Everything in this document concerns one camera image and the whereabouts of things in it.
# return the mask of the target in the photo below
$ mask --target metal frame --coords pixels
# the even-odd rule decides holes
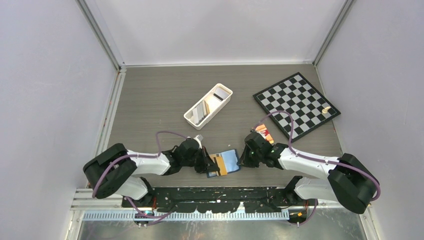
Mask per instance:
[[[108,43],[104,33],[102,32],[98,22],[96,21],[95,17],[93,16],[93,13],[91,11],[91,8],[87,4],[86,0],[75,0],[78,4],[79,8],[81,9],[81,12],[84,14],[85,18],[88,21],[88,24],[90,25],[91,29],[93,30],[93,33],[97,37],[101,47],[106,52],[107,56],[109,57],[110,61],[112,62],[113,66],[117,71],[121,69],[121,66],[124,64],[123,61],[122,64],[117,60],[116,55],[114,54],[114,51],[111,49],[111,44]]]
[[[346,0],[341,7],[340,12],[337,15],[337,18],[335,19],[334,24],[332,25],[330,31],[327,34],[327,37],[325,38],[324,42],[321,45],[321,48],[318,51],[318,54],[315,57],[315,60],[312,62],[314,66],[317,66],[320,63],[321,58],[323,57],[324,53],[326,52],[328,46],[330,45],[331,41],[333,40],[334,36],[337,33],[337,30],[342,25],[343,20],[346,18],[346,16],[349,13],[349,10],[351,9],[353,3],[355,0]]]

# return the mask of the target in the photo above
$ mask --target metal floor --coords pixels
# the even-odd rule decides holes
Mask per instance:
[[[171,130],[194,137],[201,134],[202,143],[210,154],[244,149],[244,138],[265,116],[252,95],[270,85],[300,72],[318,90],[321,85],[311,64],[302,65],[226,65],[167,66],[128,68],[113,122],[109,146],[123,143],[127,149],[156,153],[155,133]],[[221,83],[234,93],[229,103],[202,130],[197,131],[183,114],[214,85]],[[287,143],[287,138],[271,120],[265,121],[275,142]],[[171,149],[183,140],[164,134],[162,149]],[[299,150],[324,155],[341,156],[340,143],[333,123],[328,122],[296,141]],[[153,187],[240,187],[285,186],[296,172],[268,168],[242,168],[226,176],[207,178],[192,168],[183,168],[170,176],[149,174]]]
[[[344,208],[319,208],[297,228],[286,221],[164,221],[138,228],[131,221],[83,221],[79,240],[366,240],[360,216]]]

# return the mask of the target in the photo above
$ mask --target black and white checkered board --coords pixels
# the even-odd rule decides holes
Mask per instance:
[[[330,121],[340,114],[304,76],[299,72],[253,95],[267,114],[283,110],[294,120],[292,142]],[[331,107],[328,113],[322,110]],[[290,118],[284,113],[270,117],[278,128],[289,137]]]

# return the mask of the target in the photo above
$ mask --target purple cable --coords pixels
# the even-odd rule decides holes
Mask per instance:
[[[157,148],[159,150],[159,152],[157,153],[157,155],[128,154],[128,155],[124,155],[124,156],[118,157],[117,159],[115,159],[114,161],[112,161],[109,164],[109,166],[106,167],[106,169],[104,170],[103,174],[100,176],[100,178],[98,179],[96,185],[94,186],[93,193],[92,193],[91,197],[94,198],[94,199],[96,198],[97,191],[99,190],[99,187],[102,184],[102,182],[105,179],[105,177],[108,174],[108,172],[111,170],[111,168],[115,164],[117,164],[118,162],[122,161],[123,159],[126,159],[126,158],[139,158],[139,157],[143,157],[143,158],[147,158],[147,159],[154,159],[154,158],[159,157],[161,155],[161,153],[162,153],[161,143],[159,142],[159,134],[164,134],[164,133],[166,133],[166,134],[174,134],[174,135],[180,136],[180,137],[185,138],[185,139],[188,138],[187,136],[184,136],[184,135],[179,134],[179,133],[174,132],[174,131],[158,131],[158,132],[156,132],[156,143],[157,143]]]
[[[257,125],[253,128],[253,129],[255,130],[255,129],[256,129],[256,127],[257,127],[257,126],[259,126],[259,125],[260,125],[260,124],[261,124],[261,123],[262,123],[262,122],[263,122],[266,118],[268,118],[269,116],[271,116],[271,115],[273,115],[273,114],[276,114],[276,113],[283,113],[283,114],[287,114],[287,115],[290,117],[291,129],[290,129],[290,136],[288,137],[288,148],[290,149],[290,151],[291,151],[292,153],[294,153],[296,156],[302,157],[302,158],[304,158],[304,159],[312,160],[312,161],[319,162],[319,163],[334,164],[334,165],[338,165],[338,166],[341,166],[341,167],[344,167],[344,168],[347,168],[347,169],[353,170],[353,171],[355,171],[355,172],[357,172],[357,173],[361,174],[362,176],[364,176],[364,177],[366,177],[366,178],[370,179],[370,180],[372,181],[372,183],[375,185],[375,188],[377,189],[377,193],[375,194],[375,197],[373,197],[373,198],[371,199],[371,201],[375,201],[375,200],[377,200],[377,199],[380,197],[381,189],[380,189],[380,185],[379,185],[379,183],[377,182],[377,180],[376,180],[374,177],[372,177],[372,176],[371,176],[371,175],[369,175],[368,173],[364,172],[363,170],[361,170],[361,169],[359,169],[359,168],[356,168],[356,167],[354,167],[354,166],[351,166],[351,165],[348,165],[348,164],[342,163],[342,162],[337,162],[337,161],[325,161],[325,160],[322,160],[322,159],[319,159],[319,158],[315,158],[315,157],[311,157],[311,156],[306,156],[306,155],[303,155],[303,154],[297,153],[297,152],[293,149],[293,147],[292,147],[292,137],[293,137],[293,131],[294,131],[295,125],[294,125],[294,121],[293,121],[292,115],[290,115],[290,113],[288,113],[288,112],[286,112],[286,111],[283,111],[283,110],[278,110],[278,111],[270,112],[270,113],[269,113],[269,114],[267,114],[264,118],[262,118],[262,119],[259,121],[259,123],[258,123],[258,124],[257,124]]]
[[[124,159],[126,159],[126,158],[139,158],[139,157],[143,157],[143,158],[148,158],[148,159],[154,159],[154,158],[157,158],[157,157],[159,157],[160,155],[161,155],[161,153],[162,153],[162,147],[161,147],[161,143],[159,142],[159,134],[174,134],[174,135],[177,135],[177,136],[180,136],[180,137],[182,137],[182,138],[185,138],[185,139],[187,139],[188,137],[187,136],[185,136],[185,135],[182,135],[182,134],[179,134],[179,133],[177,133],[177,132],[174,132],[174,131],[158,131],[158,132],[156,132],[156,143],[157,143],[157,148],[158,148],[158,153],[157,153],[157,155],[143,155],[143,154],[128,154],[128,155],[124,155],[124,156],[120,156],[120,157],[118,157],[117,159],[115,159],[114,161],[112,161],[110,164],[109,164],[109,166],[107,166],[106,167],[106,169],[104,170],[104,172],[101,174],[101,176],[100,176],[100,178],[98,179],[98,181],[97,181],[97,183],[96,183],[96,185],[94,186],[94,189],[93,189],[93,193],[92,193],[92,198],[96,198],[96,194],[97,194],[97,191],[99,190],[99,187],[100,187],[100,185],[102,184],[102,182],[103,182],[103,180],[105,179],[105,177],[106,177],[106,175],[108,174],[108,172],[111,170],[111,168],[115,165],[115,164],[117,164],[118,162],[120,162],[120,161],[122,161],[122,160],[124,160]],[[171,212],[168,212],[167,214],[165,214],[165,215],[162,215],[162,216],[149,216],[149,215],[147,215],[147,214],[144,214],[143,212],[141,212],[137,207],[136,207],[136,205],[134,204],[134,202],[131,200],[131,198],[130,197],[128,197],[128,196],[126,196],[126,199],[128,200],[128,202],[132,205],[132,207],[138,212],[138,214],[140,214],[140,215],[142,215],[143,217],[146,217],[146,218],[150,218],[150,219],[158,219],[158,220],[156,220],[156,221],[154,221],[154,222],[152,222],[152,223],[149,223],[149,224],[147,224],[147,226],[150,226],[150,225],[154,225],[154,224],[158,224],[158,222],[159,221],[161,221],[161,220],[163,220],[164,218],[166,218],[169,214],[171,214]]]
[[[126,196],[125,197],[126,198],[126,200],[129,202],[129,204],[131,204],[131,206],[137,211],[137,213],[139,214],[139,215],[141,215],[141,216],[143,216],[143,217],[146,217],[146,218],[148,218],[148,219],[160,219],[160,218],[162,218],[163,216],[150,216],[150,215],[147,215],[147,214],[145,214],[144,212],[142,212],[142,211],[140,211],[139,209],[138,209],[138,207],[134,204],[134,202],[133,202],[133,199],[131,198],[131,197],[129,197],[129,196]]]

